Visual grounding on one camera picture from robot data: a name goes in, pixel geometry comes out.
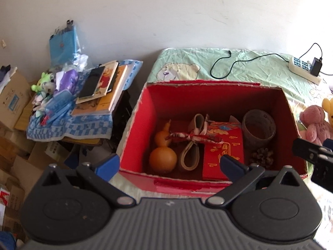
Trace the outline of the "brown tape roll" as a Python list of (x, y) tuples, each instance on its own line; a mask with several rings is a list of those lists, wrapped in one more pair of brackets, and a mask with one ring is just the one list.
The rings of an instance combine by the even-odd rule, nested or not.
[(271, 115), (262, 110), (248, 111), (242, 121), (244, 142), (249, 148), (262, 148), (267, 146), (277, 131)]

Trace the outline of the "black power adapter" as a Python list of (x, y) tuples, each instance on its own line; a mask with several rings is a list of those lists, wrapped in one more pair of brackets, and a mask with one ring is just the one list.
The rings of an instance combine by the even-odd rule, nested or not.
[(322, 68), (322, 58), (318, 59), (315, 57), (311, 65), (311, 70), (310, 70), (311, 75), (318, 77), (321, 68)]

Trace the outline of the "orange gourd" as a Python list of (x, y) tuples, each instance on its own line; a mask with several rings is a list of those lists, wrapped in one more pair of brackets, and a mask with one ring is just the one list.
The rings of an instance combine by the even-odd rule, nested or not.
[(150, 153), (150, 168), (159, 174), (170, 173), (177, 163), (176, 153), (169, 147), (171, 139), (170, 135), (171, 120), (169, 120), (161, 131), (154, 136), (156, 148)]

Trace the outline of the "green frog plush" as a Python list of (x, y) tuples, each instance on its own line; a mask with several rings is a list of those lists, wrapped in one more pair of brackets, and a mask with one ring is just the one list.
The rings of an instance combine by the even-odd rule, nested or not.
[(54, 94), (56, 89), (56, 79), (54, 73), (42, 72), (41, 78), (35, 85), (31, 86), (31, 90), (35, 93), (45, 92), (46, 94)]

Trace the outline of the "winnie pooh book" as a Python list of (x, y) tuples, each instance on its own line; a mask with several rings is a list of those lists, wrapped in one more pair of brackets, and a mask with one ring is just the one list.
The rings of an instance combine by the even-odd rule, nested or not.
[(81, 104), (105, 96), (107, 94), (108, 87), (116, 73), (118, 65), (119, 62), (116, 60), (100, 65), (100, 66), (105, 66), (105, 69), (103, 71), (103, 75), (99, 80), (99, 83), (97, 84), (97, 88), (95, 90), (94, 95), (86, 98), (78, 97), (76, 100), (76, 104)]

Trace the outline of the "large red cardboard box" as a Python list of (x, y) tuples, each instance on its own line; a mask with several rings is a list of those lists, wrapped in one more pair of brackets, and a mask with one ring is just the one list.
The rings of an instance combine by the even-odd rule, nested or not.
[(307, 164), (292, 153), (298, 137), (284, 91), (256, 83), (171, 81), (145, 84), (120, 156), (120, 174), (140, 189), (208, 196), (228, 185), (220, 159), (249, 164), (260, 148), (268, 170)]

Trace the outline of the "small red gift box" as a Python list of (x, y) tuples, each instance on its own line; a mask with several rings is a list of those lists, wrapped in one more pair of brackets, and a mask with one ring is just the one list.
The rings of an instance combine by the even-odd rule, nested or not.
[(208, 133), (221, 137), (222, 145), (207, 143), (204, 145), (202, 178), (207, 181), (228, 181), (229, 179), (220, 170), (220, 158), (230, 155), (244, 163), (243, 133), (238, 122), (209, 123)]

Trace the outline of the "dark bedside table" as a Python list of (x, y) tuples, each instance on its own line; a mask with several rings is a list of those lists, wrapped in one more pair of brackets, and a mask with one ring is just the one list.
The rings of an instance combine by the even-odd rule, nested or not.
[(120, 99), (113, 111), (113, 129), (112, 135), (109, 139), (93, 139), (89, 144), (82, 141), (69, 141), (60, 142), (61, 145), (72, 145), (71, 153), (68, 155), (65, 163), (78, 164), (83, 163), (85, 160), (91, 160), (92, 163), (97, 163), (112, 153), (115, 153), (122, 134), (125, 130), (126, 124), (132, 115), (132, 106), (130, 104), (129, 92), (123, 91)]

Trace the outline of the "pink ribbon shoe ornament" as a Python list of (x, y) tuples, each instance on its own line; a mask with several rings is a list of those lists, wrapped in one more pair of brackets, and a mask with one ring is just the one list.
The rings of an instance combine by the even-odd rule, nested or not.
[(195, 170), (200, 162), (200, 144), (214, 144), (222, 145), (224, 143), (221, 137), (216, 136), (214, 133), (208, 133), (209, 116), (196, 114), (188, 126), (185, 133), (170, 133), (169, 139), (172, 141), (185, 142), (186, 147), (182, 150), (178, 157), (179, 167), (184, 171)]

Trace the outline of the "orange book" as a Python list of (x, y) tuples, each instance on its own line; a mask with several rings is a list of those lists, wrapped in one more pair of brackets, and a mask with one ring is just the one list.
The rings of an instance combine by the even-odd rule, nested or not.
[(72, 111), (72, 116), (110, 115), (120, 99), (129, 72), (127, 65), (119, 66), (111, 91), (103, 97), (77, 104)]

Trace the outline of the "yellow tiger plush toy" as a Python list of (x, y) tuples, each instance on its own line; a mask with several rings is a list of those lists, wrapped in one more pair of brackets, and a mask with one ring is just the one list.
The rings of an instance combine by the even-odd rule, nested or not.
[(322, 101), (322, 108), (328, 115), (328, 122), (333, 127), (333, 99), (324, 98)]

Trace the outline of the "purple white package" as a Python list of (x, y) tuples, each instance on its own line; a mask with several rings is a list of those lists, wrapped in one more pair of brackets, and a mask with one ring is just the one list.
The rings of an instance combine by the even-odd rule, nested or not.
[(66, 72), (57, 72), (55, 79), (56, 88), (54, 94), (57, 94), (63, 90), (68, 90), (71, 94), (74, 94), (78, 82), (78, 72), (75, 69), (71, 69)]

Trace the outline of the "blue plastic bag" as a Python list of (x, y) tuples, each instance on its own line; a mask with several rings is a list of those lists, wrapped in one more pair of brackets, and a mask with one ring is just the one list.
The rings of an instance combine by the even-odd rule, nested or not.
[(50, 36), (49, 51), (52, 67), (72, 64), (83, 70), (87, 65), (88, 56), (81, 53), (73, 20), (67, 20), (64, 27), (58, 27)]

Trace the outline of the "white power strip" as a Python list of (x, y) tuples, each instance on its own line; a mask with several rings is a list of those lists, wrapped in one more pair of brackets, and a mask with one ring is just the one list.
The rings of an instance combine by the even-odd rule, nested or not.
[(289, 70), (294, 74), (319, 85), (321, 82), (321, 78), (311, 74), (311, 65), (307, 62), (304, 62), (296, 57), (291, 57), (288, 63)]

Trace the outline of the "brown pine cone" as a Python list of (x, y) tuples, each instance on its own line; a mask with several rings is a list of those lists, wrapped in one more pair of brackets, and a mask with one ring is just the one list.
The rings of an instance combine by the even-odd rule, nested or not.
[(268, 148), (259, 148), (252, 154), (252, 163), (259, 164), (265, 169), (270, 168), (274, 163), (273, 151)]

